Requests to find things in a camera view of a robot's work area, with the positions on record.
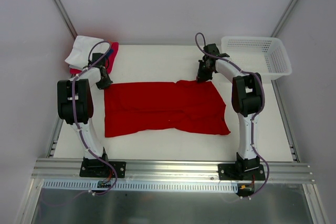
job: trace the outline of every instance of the cable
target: cable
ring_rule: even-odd
[[[211,55],[211,54],[208,54],[207,52],[205,52],[198,44],[198,41],[197,41],[197,36],[198,35],[201,35],[203,37],[203,42],[204,42],[204,46],[206,45],[205,43],[205,37],[204,37],[204,34],[202,33],[197,33],[195,35],[195,42],[196,42],[196,46],[199,48],[199,50],[204,53],[205,55],[211,57],[211,58],[214,58],[214,59],[218,59],[218,60],[223,60],[223,61],[226,61],[227,63],[231,64],[232,66],[234,66],[239,72],[241,73],[244,73],[244,74],[251,74],[254,76],[254,78],[258,81],[258,84],[260,86],[260,89],[261,89],[261,108],[260,110],[255,113],[252,118],[251,118],[251,122],[252,122],[252,125],[251,125],[251,146],[252,146],[252,149],[254,151],[254,153],[266,164],[266,167],[267,167],[267,175],[266,175],[266,179],[264,181],[264,183],[260,186],[260,188],[254,192],[253,196],[256,195],[261,189],[264,188],[264,186],[267,184],[267,181],[268,181],[268,178],[269,178],[269,165],[267,163],[267,161],[257,152],[257,150],[255,149],[254,147],[254,119],[256,118],[257,115],[259,115],[261,113],[261,111],[264,109],[265,107],[265,92],[264,92],[264,88],[263,88],[263,85],[261,83],[261,80],[260,78],[258,77],[257,74],[253,73],[253,72],[249,72],[249,71],[243,71],[238,65],[234,64],[232,61],[229,61],[225,58],[221,58],[221,57],[218,57],[218,56],[214,56],[214,55]]]
[[[76,93],[76,92],[75,92],[75,83],[76,83],[76,80],[77,80],[82,74],[84,74],[85,72],[89,71],[92,67],[94,67],[94,66],[97,64],[97,62],[99,62],[101,59],[103,59],[103,58],[106,56],[106,54],[110,51],[112,44],[111,44],[110,42],[108,42],[108,41],[105,41],[105,40],[104,40],[104,41],[100,41],[100,42],[96,43],[96,44],[91,48],[91,50],[90,50],[90,52],[89,52],[89,58],[90,58],[90,55],[91,55],[92,51],[94,50],[94,48],[95,48],[96,46],[98,46],[99,44],[101,44],[101,43],[108,43],[108,44],[109,44],[109,48],[107,49],[107,51],[106,51],[106,52],[105,52],[105,53],[104,53],[98,60],[96,60],[92,65],[90,65],[87,69],[84,69],[81,73],[77,74],[77,75],[74,77],[74,79],[72,80],[72,110],[73,110],[73,112],[74,112],[73,120],[74,120],[74,122],[75,122],[75,125],[77,126],[78,131],[79,131],[80,139],[81,139],[81,141],[82,141],[82,143],[83,143],[85,149],[87,149],[88,152],[89,152],[93,157],[95,157],[97,160],[99,160],[100,162],[106,164],[106,165],[113,171],[113,173],[114,173],[114,175],[115,175],[115,177],[116,177],[116,179],[114,180],[114,182],[113,182],[113,184],[111,185],[111,187],[109,187],[107,190],[103,191],[102,193],[92,193],[93,195],[104,195],[104,194],[107,194],[107,193],[108,193],[108,192],[115,186],[115,184],[117,183],[117,180],[118,180],[117,172],[116,172],[116,170],[114,169],[114,167],[113,167],[112,165],[110,165],[110,163],[108,163],[108,162],[106,162],[105,160],[103,160],[103,159],[101,159],[100,157],[98,157],[95,153],[93,153],[93,151],[90,150],[89,146],[86,144],[86,142],[85,142],[85,140],[84,140],[83,133],[82,133],[82,129],[81,129],[81,127],[80,127],[80,125],[79,125],[79,123],[78,123],[78,121],[77,121],[76,99],[75,99],[75,93]]]

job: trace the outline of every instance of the laundry basket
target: laundry basket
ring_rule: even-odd
[[[278,38],[231,37],[222,38],[222,53],[245,71],[258,72],[263,80],[275,80],[292,73],[285,47]]]

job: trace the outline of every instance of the white cloth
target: white cloth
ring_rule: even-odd
[[[72,47],[72,51],[68,58],[65,59],[65,62],[69,64],[70,67],[74,67],[79,70],[83,69],[85,66],[88,65],[90,50],[96,43],[100,41],[103,41],[103,39],[87,36],[77,36],[74,42],[74,46]],[[103,54],[107,51],[108,48],[109,45],[107,43],[102,43],[96,46],[92,53],[100,52]]]

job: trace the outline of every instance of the white wall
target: white wall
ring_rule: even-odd
[[[336,220],[336,0],[300,0],[280,33],[293,74],[279,80],[303,162],[312,164],[331,223]]]
[[[0,222],[7,224],[48,148],[73,39],[52,0],[0,2]]]
[[[121,43],[193,44],[204,32],[269,36],[290,0],[62,0],[80,35]]]

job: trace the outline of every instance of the red fabric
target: red fabric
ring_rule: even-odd
[[[144,130],[227,135],[225,103],[211,82],[137,82],[104,90],[105,137]]]
[[[111,42],[111,43],[112,43],[111,48],[113,49],[113,53],[111,53],[111,55],[109,57],[110,66],[108,67],[108,69],[106,69],[107,73],[110,73],[112,71],[113,63],[114,63],[114,60],[117,56],[117,52],[118,52],[118,49],[119,49],[119,43],[118,42]],[[78,70],[78,69],[75,69],[75,68],[70,68],[70,74],[78,74],[78,73],[81,73],[81,72],[82,72],[82,70]]]

